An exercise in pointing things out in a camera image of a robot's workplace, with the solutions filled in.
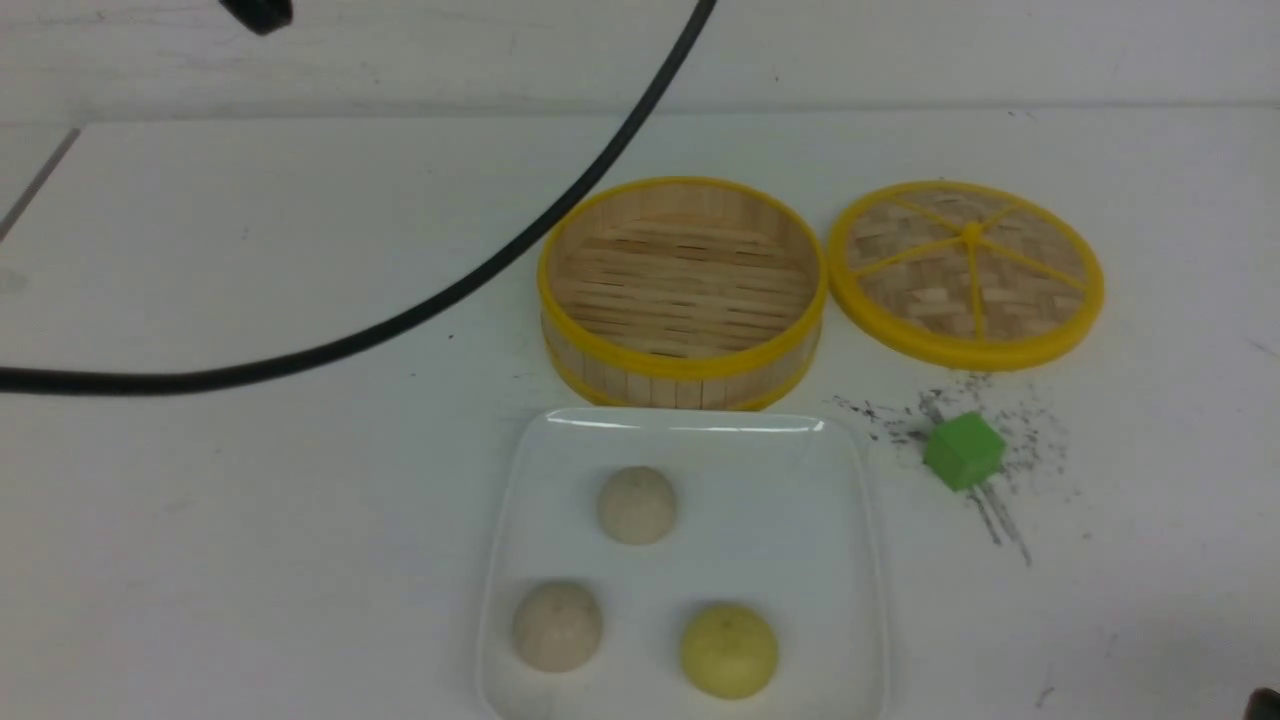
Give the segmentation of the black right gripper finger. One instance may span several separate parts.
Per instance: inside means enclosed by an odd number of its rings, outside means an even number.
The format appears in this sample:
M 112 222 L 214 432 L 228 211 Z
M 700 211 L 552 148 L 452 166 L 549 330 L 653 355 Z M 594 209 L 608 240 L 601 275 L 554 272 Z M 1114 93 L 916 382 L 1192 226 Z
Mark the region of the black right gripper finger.
M 1258 688 L 1251 693 L 1251 720 L 1279 720 L 1280 693 L 1272 688 Z

